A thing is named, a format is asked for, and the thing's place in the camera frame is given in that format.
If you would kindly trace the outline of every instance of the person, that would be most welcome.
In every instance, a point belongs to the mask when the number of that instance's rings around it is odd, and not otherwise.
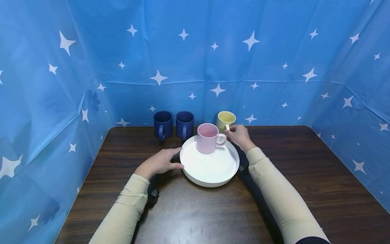
[[[329,244],[329,240],[306,203],[251,140],[247,128],[233,125],[226,135],[249,160],[249,173],[261,190],[283,236],[285,244]],[[130,177],[118,199],[103,219],[90,244],[128,244],[147,202],[149,180],[155,174],[183,169],[170,163],[181,148],[165,149],[143,162]]]

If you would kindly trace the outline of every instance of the white tray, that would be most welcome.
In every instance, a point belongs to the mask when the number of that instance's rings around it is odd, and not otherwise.
[[[189,138],[180,151],[184,174],[193,183],[203,187],[219,187],[237,173],[240,165],[237,150],[226,141],[211,154],[202,154],[196,149],[196,135]]]

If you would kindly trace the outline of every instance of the mug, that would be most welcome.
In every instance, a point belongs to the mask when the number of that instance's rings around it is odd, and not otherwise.
[[[223,146],[225,142],[225,134],[218,134],[218,128],[215,125],[210,123],[199,125],[196,137],[196,148],[199,152],[210,154],[216,146]]]
[[[183,141],[192,137],[194,131],[194,115],[188,111],[176,115],[176,135]]]
[[[173,119],[172,114],[168,111],[159,111],[153,116],[154,122],[154,135],[158,137],[160,141],[165,140],[172,136],[173,131]]]
[[[236,116],[229,111],[222,111],[218,113],[217,127],[221,133],[224,130],[230,130],[230,126],[234,125]]]

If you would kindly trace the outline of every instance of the forearm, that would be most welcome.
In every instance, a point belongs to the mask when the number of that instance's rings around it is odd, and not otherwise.
[[[328,240],[302,197],[264,153],[252,148],[247,157],[249,172],[278,223],[284,243],[295,244],[310,236]]]
[[[133,174],[89,243],[130,243],[147,202],[148,186],[147,179]]]

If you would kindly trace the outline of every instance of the blue curtain with stars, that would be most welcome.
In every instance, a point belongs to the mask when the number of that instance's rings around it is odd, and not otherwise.
[[[309,126],[390,210],[389,1],[0,6],[1,243],[53,243],[108,130],[161,110]]]

